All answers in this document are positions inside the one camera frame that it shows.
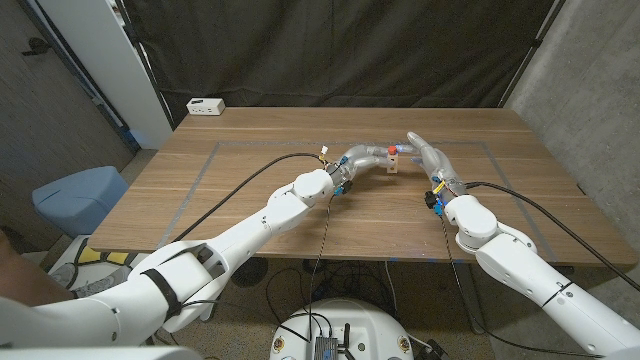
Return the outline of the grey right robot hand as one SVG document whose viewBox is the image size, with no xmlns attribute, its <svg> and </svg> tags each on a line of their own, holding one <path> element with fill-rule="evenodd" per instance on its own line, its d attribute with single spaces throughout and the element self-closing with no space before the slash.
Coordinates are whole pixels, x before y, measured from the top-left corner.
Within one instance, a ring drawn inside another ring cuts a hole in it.
<svg viewBox="0 0 640 360">
<path fill-rule="evenodd" d="M 441 150 L 414 132 L 408 132 L 407 138 L 410 145 L 402 145 L 400 152 L 409 153 L 410 161 L 425 171 L 434 194 L 441 196 L 445 203 L 468 194 L 464 182 Z"/>
</svg>

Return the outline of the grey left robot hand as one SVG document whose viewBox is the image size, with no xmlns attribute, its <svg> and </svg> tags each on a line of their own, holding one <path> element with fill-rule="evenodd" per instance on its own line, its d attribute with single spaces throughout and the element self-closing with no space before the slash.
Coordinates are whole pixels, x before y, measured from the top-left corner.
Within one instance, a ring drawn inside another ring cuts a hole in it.
<svg viewBox="0 0 640 360">
<path fill-rule="evenodd" d="M 340 196 L 350 191 L 352 181 L 358 173 L 372 167 L 391 168 L 395 161 L 388 149 L 380 146 L 357 145 L 347 150 L 342 157 L 329 163 L 326 171 L 332 178 L 334 194 Z"/>
</svg>

